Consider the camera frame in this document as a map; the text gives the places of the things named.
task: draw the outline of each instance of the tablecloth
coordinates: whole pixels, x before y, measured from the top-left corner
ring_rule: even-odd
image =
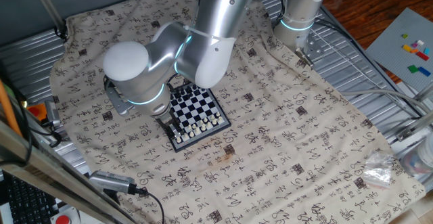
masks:
[[[392,153],[372,123],[274,36],[253,0],[223,79],[212,88],[232,126],[175,153],[135,110],[119,116],[102,61],[120,41],[149,43],[169,21],[190,24],[196,0],[128,0],[67,19],[66,53],[50,83],[60,118],[92,171],[132,177],[167,223],[387,223],[425,195],[398,160],[390,189],[363,180],[372,150]],[[156,202],[119,194],[139,223]]]

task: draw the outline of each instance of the white robot arm cap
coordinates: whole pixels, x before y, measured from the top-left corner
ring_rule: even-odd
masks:
[[[113,45],[104,56],[104,72],[112,80],[127,81],[141,74],[149,64],[144,45],[125,41]]]

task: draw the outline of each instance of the chessboard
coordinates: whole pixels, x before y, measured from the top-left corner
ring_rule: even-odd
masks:
[[[231,126],[210,89],[186,84],[171,92],[170,103],[182,134],[170,139],[176,152]]]

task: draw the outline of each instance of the keyboard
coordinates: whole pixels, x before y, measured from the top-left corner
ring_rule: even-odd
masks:
[[[14,224],[51,224],[55,198],[3,172]]]

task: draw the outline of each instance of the orange object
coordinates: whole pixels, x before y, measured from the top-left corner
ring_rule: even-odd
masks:
[[[27,110],[32,112],[33,116],[36,116],[39,120],[43,120],[47,117],[47,109],[45,108],[45,104],[38,104],[35,106],[27,107]]]
[[[3,106],[3,110],[5,111],[7,123],[12,130],[15,131],[19,136],[22,137],[20,127],[16,121],[14,110],[12,109],[11,101],[9,100],[9,96],[6,93],[3,82],[0,80],[0,102]]]

